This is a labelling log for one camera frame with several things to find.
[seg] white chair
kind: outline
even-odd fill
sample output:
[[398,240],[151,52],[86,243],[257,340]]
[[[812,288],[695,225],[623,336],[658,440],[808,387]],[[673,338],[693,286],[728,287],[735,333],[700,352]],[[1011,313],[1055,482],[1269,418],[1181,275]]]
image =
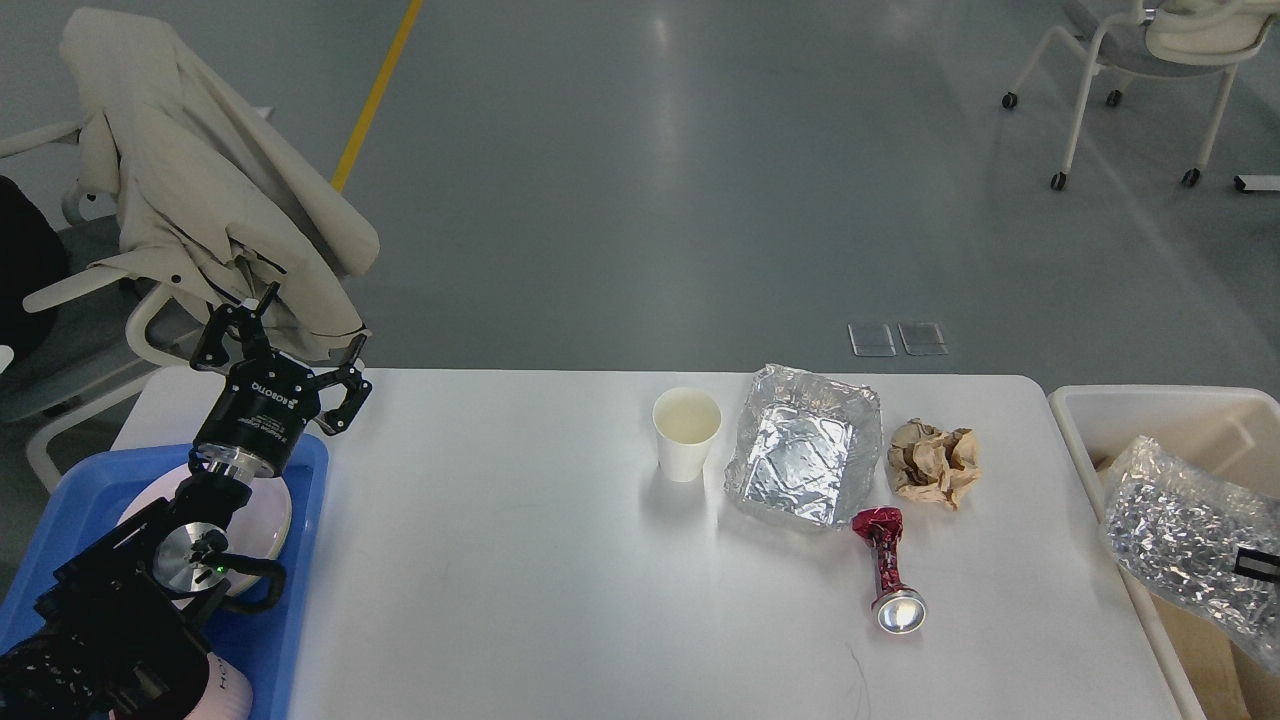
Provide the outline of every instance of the white chair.
[[[279,282],[266,331],[305,360],[367,334],[339,278],[367,270],[379,250],[374,228],[168,24],[81,8],[60,53],[83,119],[0,140],[0,158],[50,142],[81,154],[63,242],[87,269],[24,299],[31,313],[60,306],[58,322],[49,347],[0,375],[0,421],[54,415],[27,445],[50,491],[61,478],[49,439],[138,393],[156,365],[184,364],[174,343],[221,302]],[[115,199],[116,218],[84,223],[86,193]],[[141,300],[105,290],[127,278],[151,290]]]
[[1120,74],[1117,87],[1107,94],[1106,104],[1112,108],[1120,104],[1125,90],[1139,77],[1179,79],[1221,74],[1217,102],[1196,164],[1183,174],[1183,184],[1194,187],[1208,165],[1236,68],[1262,47],[1275,13],[1280,12],[1280,3],[1167,0],[1158,8],[1148,9],[1142,0],[1070,0],[1062,10],[1083,37],[1061,26],[1050,28],[1001,101],[1007,110],[1018,105],[1018,91],[1053,40],[1062,41],[1084,60],[1062,169],[1050,181],[1050,187],[1066,187],[1084,122],[1084,104],[1093,77],[1103,69],[1115,69]]

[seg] white paper cup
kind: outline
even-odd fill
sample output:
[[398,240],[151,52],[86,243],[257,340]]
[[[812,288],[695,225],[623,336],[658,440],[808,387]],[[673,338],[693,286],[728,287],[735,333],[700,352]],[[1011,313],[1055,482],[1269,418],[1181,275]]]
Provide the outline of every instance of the white paper cup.
[[719,405],[705,392],[676,387],[662,393],[653,404],[662,474],[677,483],[701,478],[719,424]]

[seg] aluminum foil tray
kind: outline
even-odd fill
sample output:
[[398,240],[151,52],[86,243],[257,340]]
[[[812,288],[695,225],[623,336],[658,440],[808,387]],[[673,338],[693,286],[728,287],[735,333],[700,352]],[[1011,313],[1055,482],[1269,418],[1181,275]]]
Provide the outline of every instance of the aluminum foil tray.
[[870,492],[882,445],[876,391],[765,365],[739,418],[724,492],[773,523],[847,525]]

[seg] white armrest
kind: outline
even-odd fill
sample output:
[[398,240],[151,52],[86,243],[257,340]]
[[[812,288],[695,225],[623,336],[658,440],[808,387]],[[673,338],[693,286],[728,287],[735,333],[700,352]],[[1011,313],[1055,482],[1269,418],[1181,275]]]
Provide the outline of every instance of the white armrest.
[[143,299],[138,302],[138,306],[133,309],[129,314],[129,320],[124,323],[124,340],[129,343],[129,350],[132,350],[138,357],[146,360],[147,363],[154,363],[161,368],[165,365],[186,365],[187,359],[179,357],[172,352],[165,352],[159,347],[147,342],[147,325],[155,319],[160,309],[164,307],[165,302],[173,299],[173,290],[166,284],[157,284],[151,288]]
[[129,277],[129,273],[116,268],[105,268],[101,265],[90,268],[23,297],[22,307],[28,313],[49,310],[63,302],[76,300],[82,295],[88,295],[95,290],[104,288],[116,281],[123,281],[127,277]]
[[76,145],[79,140],[79,123],[54,123],[13,137],[0,140],[0,158],[26,152],[50,142]]

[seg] gray floor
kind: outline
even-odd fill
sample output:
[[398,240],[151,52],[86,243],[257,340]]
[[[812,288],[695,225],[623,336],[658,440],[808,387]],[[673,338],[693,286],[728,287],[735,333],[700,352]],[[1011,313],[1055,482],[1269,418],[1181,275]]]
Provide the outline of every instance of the gray floor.
[[[406,4],[113,5],[173,23],[329,173]],[[0,136],[74,117],[70,8],[5,10]],[[1078,60],[1052,50],[1014,113],[1000,96],[1059,20],[1025,0],[426,3],[346,191],[383,240],[348,283],[369,361],[1280,396],[1280,196],[1231,188],[1280,172],[1280,49],[1242,68],[1194,190],[1213,81],[1106,109],[1102,76],[1055,193]],[[52,215],[74,152],[0,173]],[[852,320],[938,322],[951,352],[855,357]],[[9,505],[6,552],[29,533]]]

